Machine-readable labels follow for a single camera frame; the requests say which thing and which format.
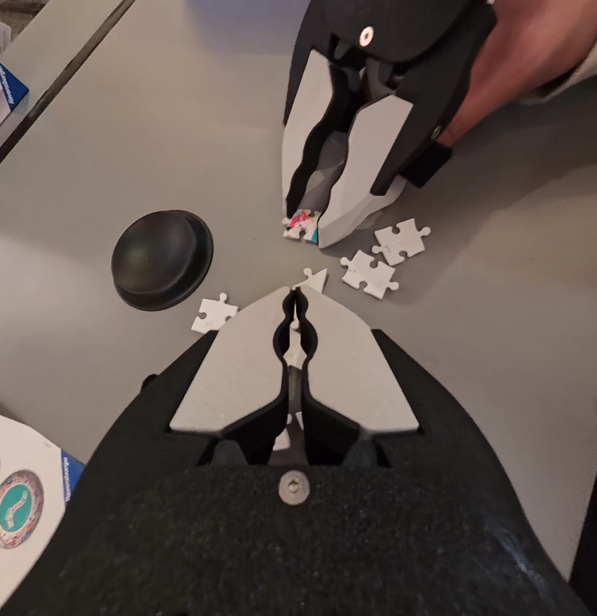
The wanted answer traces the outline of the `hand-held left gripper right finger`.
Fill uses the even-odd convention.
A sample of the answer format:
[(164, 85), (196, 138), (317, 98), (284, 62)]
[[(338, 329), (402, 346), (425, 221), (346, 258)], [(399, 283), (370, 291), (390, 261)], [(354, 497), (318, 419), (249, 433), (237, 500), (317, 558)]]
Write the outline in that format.
[(360, 440), (418, 431), (419, 422), (374, 331), (317, 291), (296, 290), (304, 447), (312, 465), (340, 465)]

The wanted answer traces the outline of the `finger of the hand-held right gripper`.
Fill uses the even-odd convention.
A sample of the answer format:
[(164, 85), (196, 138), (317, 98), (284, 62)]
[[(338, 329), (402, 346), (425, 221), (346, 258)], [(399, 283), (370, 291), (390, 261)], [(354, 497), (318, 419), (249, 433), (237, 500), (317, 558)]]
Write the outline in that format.
[[(339, 132), (339, 124), (361, 85), (364, 59), (354, 57), (351, 48), (341, 59), (348, 66), (336, 64), (312, 49), (306, 63), (298, 67), (295, 57), (288, 83), (285, 131), (282, 138), (282, 196), (287, 214), (299, 208), (307, 183), (318, 166), (320, 153), (330, 135)], [(345, 132), (345, 157), (335, 167), (330, 191), (325, 196), (327, 209), (323, 219), (364, 218), (364, 157), (356, 152), (356, 132), (364, 131), (364, 110), (353, 114), (354, 127)]]
[(412, 110), (412, 103), (388, 95), (360, 109), (348, 136), (345, 166), (332, 186), (328, 206), (318, 220), (318, 247), (326, 249), (392, 204), (405, 180), (394, 179), (384, 195), (372, 187)]

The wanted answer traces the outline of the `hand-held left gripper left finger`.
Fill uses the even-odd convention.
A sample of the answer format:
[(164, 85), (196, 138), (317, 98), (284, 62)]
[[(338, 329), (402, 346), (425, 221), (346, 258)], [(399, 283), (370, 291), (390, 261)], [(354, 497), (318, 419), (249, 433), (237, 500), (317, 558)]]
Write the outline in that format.
[(216, 333), (170, 421), (171, 432), (235, 441), (247, 462), (267, 465), (287, 425), (290, 287), (262, 297)]

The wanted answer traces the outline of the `white-backed puzzle piece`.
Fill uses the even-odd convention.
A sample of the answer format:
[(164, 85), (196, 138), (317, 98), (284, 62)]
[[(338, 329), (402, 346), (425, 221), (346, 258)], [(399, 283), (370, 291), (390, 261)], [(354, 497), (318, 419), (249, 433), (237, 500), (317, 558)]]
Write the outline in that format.
[(228, 295), (225, 292), (219, 294), (218, 299), (202, 299), (191, 331), (202, 335), (210, 331), (218, 331), (228, 320), (232, 319), (239, 312), (239, 307), (228, 304), (227, 300)]
[(394, 267), (425, 250), (423, 238), (431, 234), (431, 228), (417, 228), (415, 220), (409, 219), (373, 234), (377, 244), (372, 246), (371, 253), (382, 256), (388, 266)]
[(303, 412), (287, 414), (286, 426), (276, 437), (272, 448), (273, 452), (297, 450), (299, 443), (304, 441)]
[(301, 370), (306, 359), (306, 352), (302, 348), (302, 334), (298, 319), (290, 324), (289, 347), (284, 355), (284, 360), (289, 368)]
[(306, 267), (303, 269), (303, 277), (304, 280), (298, 282), (292, 287), (293, 291), (301, 287), (308, 287), (320, 294), (324, 292), (328, 279), (328, 271), (326, 268), (314, 273), (310, 267)]
[(346, 268), (341, 281), (351, 288), (382, 300), (387, 291), (397, 291), (399, 283), (392, 281), (395, 269), (358, 250), (352, 259), (342, 257), (340, 265)]

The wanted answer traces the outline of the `pink and teal puzzle piece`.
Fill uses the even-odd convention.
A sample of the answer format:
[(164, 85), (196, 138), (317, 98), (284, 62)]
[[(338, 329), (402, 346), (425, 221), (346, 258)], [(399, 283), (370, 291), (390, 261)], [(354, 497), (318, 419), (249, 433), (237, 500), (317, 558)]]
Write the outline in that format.
[(282, 225), (284, 226), (283, 237), (289, 240), (304, 241), (317, 245), (320, 216), (320, 211), (296, 210), (293, 216), (282, 220)]

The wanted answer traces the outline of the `black ball stand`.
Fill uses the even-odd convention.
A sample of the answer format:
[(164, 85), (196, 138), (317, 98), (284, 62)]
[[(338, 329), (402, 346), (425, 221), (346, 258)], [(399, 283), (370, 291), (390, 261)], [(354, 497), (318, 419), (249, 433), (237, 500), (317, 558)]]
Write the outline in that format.
[(133, 222), (115, 245), (115, 290), (134, 309), (169, 309), (202, 284), (213, 255), (213, 235), (202, 218), (184, 210), (152, 212)]

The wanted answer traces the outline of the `puzzle instruction leaflet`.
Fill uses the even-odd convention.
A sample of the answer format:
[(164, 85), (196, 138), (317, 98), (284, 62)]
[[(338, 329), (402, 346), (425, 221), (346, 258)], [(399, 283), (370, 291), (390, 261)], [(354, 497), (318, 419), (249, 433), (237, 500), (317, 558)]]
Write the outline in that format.
[(0, 609), (41, 557), (85, 464), (0, 414)]

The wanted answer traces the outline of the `teal puzzle picture box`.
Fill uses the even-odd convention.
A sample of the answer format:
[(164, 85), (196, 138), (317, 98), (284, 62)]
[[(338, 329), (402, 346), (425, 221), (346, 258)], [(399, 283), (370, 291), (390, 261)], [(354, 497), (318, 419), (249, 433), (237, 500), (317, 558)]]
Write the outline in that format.
[[(11, 43), (11, 28), (0, 22), (0, 54)], [(0, 127), (28, 94), (29, 89), (0, 61)]]

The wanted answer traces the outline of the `person's right hand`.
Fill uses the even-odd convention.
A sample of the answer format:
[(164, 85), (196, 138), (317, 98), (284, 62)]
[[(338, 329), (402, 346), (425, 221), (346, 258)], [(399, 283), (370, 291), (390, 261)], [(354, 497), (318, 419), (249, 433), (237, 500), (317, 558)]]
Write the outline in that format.
[(497, 23), (438, 142), (451, 147), (503, 105), (575, 69), (597, 40), (597, 1), (495, 1)]

